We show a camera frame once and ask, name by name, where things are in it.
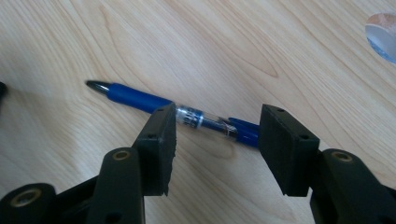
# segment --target table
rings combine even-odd
[[[29,183],[62,192],[131,146],[149,115],[88,79],[119,82],[225,118],[288,110],[396,188],[396,69],[364,25],[378,1],[2,1],[0,197]],[[283,196],[262,156],[177,127],[169,196],[147,223],[313,223],[309,197]]]

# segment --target pen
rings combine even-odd
[[[128,105],[150,114],[157,108],[172,103],[170,100],[138,91],[119,83],[89,80],[86,81],[86,84],[95,91],[106,95],[113,102]],[[186,105],[176,105],[177,123],[190,126],[194,129],[206,128],[213,130],[234,139],[236,142],[251,147],[258,147],[258,125],[241,119],[221,118]]]

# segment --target blue pen clip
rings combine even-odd
[[[251,147],[259,147],[259,125],[236,118],[228,118],[228,120],[238,131],[237,142]]]

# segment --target table surface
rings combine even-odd
[[[87,79],[119,82],[225,118],[288,110],[396,188],[396,70],[369,46],[378,1],[2,1],[0,197],[62,192],[131,146],[149,115]],[[169,196],[147,223],[313,223],[309,197],[283,196],[259,151],[177,127]]]

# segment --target retractable pen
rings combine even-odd
[[[119,83],[106,83],[102,81],[86,81],[87,86],[107,96],[113,102],[128,105],[148,113],[157,108],[169,105],[172,101],[159,96],[148,94]],[[222,133],[236,142],[258,147],[259,126],[235,118],[222,118],[204,111],[186,106],[177,105],[176,121],[194,129],[207,128]]]

